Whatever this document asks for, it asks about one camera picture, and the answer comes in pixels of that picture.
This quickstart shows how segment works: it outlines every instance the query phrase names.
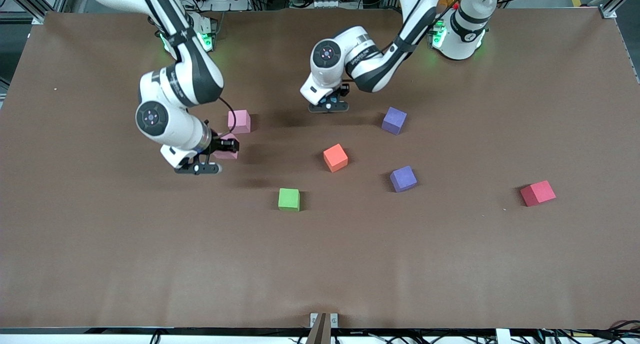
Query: floor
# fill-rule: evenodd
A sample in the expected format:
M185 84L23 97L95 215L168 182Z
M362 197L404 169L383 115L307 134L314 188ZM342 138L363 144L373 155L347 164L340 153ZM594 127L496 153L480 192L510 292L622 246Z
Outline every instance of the floor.
M510 9L573 7L574 1L581 4L591 0L516 0ZM86 13L117 13L95 0L77 0L77 7ZM627 0L617 11L617 24L627 45L631 61L640 66L640 0ZM11 80L18 65L20 55L27 41L30 25L0 25L0 77Z

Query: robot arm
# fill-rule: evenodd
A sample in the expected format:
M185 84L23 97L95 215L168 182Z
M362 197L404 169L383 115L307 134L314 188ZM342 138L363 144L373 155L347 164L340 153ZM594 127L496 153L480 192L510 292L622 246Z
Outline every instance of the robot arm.
M384 88L434 23L438 0L400 0L400 4L402 28L384 54L360 26L322 40L311 52L311 74L300 93L317 105L339 88L343 70L362 91L375 93Z
M215 150L236 152L239 144L235 139L222 139L206 122L188 113L191 107L217 100L224 81L199 43L179 0L96 1L149 15L176 54L176 63L142 75L140 105L135 114L138 129L162 145L162 155L176 172L218 173L219 166L199 163L197 157Z
M434 24L437 2L438 0L400 0L402 28L384 54L359 26L347 29L334 38L320 41L311 52L311 74L302 85L300 93L312 105L324 102L328 95L334 95L340 88L343 68L361 91L375 93L381 90L389 83L402 61L416 49L427 28ZM466 25L453 28L459 29L456 33L461 38L459 42L450 43L456 55L451 57L440 50L452 59L466 59L479 46L482 35L478 33L484 34L484 27L496 9L496 0L462 0L460 7L464 12L457 10L455 17L459 17L458 21Z

